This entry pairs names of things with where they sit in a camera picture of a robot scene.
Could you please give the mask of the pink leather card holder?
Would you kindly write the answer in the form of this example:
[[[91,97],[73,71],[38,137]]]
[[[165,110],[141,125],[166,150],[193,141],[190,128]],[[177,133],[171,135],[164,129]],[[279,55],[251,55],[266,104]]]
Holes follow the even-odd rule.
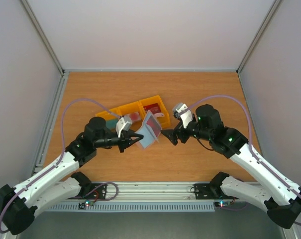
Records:
[[[160,135],[159,134],[158,137],[156,137],[156,135],[154,134],[151,127],[147,125],[147,121],[150,117],[153,117],[153,118],[157,119],[156,115],[154,115],[150,111],[148,111],[146,113],[146,116],[145,116],[143,122],[142,122],[141,127],[136,132],[138,134],[144,135],[144,138],[141,141],[136,143],[142,149],[146,149],[146,148],[150,147],[154,142],[158,141],[158,137]]]

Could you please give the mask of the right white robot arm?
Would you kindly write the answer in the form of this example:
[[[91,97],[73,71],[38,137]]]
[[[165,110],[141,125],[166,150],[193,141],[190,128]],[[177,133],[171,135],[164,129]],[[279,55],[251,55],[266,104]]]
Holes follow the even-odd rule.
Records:
[[[219,172],[210,181],[215,197],[224,195],[242,199],[265,211],[278,226],[290,229],[301,213],[301,186],[279,172],[254,148],[238,130],[224,126],[218,110],[205,104],[176,116],[174,129],[162,130],[173,145],[189,138],[206,140],[213,151],[230,159],[247,171],[261,187],[255,187]]]

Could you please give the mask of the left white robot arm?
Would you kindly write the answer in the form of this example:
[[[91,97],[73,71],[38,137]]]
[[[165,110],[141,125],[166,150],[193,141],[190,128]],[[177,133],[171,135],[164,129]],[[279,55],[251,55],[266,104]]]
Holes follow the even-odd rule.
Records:
[[[69,198],[86,198],[91,193],[91,181],[78,171],[97,154],[98,148],[118,146],[124,152],[143,139],[130,129],[129,117],[118,121],[119,128],[111,131],[105,119],[93,117],[84,131],[72,141],[60,156],[25,181],[0,188],[0,233],[17,235],[50,207]]]

